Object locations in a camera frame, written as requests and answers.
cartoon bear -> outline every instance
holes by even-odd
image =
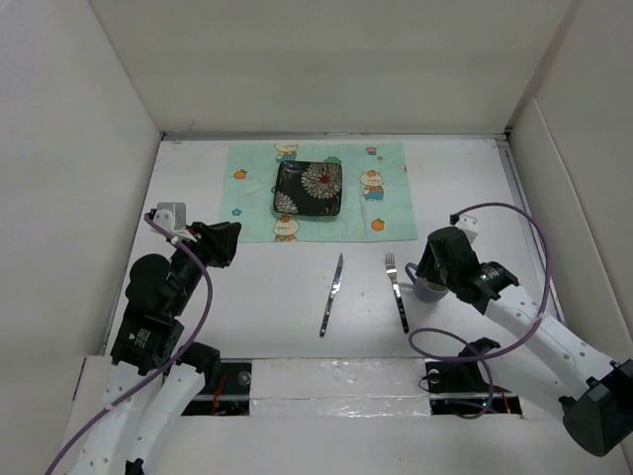
[[[282,215],[281,218],[275,222],[275,242],[290,242],[297,240],[295,233],[299,230],[299,223],[297,220],[288,215]]]
[[[360,182],[365,185],[363,196],[367,201],[383,201],[385,190],[383,189],[383,177],[375,170],[363,172]]]
[[[283,163],[284,161],[295,161],[297,158],[297,148],[298,145],[285,145],[283,143],[275,143],[275,148],[279,153],[277,153],[277,162]]]

wall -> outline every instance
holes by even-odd
[[[159,134],[86,0],[0,2],[0,361],[94,353]]]
[[[620,359],[633,356],[631,24],[630,1],[579,2],[510,138],[570,328]]]
[[[466,134],[503,131],[571,2],[91,3],[163,131]]]

black plate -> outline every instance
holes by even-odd
[[[339,163],[286,161],[279,165],[273,209],[286,215],[336,216],[342,186]]]

fork handle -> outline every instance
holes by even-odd
[[[403,298],[400,294],[400,285],[394,284],[394,297],[396,297],[396,304],[398,305],[398,313],[400,314],[400,321],[403,323],[403,330],[408,333],[407,314],[405,313],[405,304],[403,304]]]

floral pattern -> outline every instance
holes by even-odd
[[[275,210],[279,213],[289,213],[291,215],[299,213],[297,205],[292,198],[280,192],[275,193]]]
[[[319,199],[332,198],[341,189],[341,167],[333,163],[312,163],[302,173],[301,182],[310,196]]]

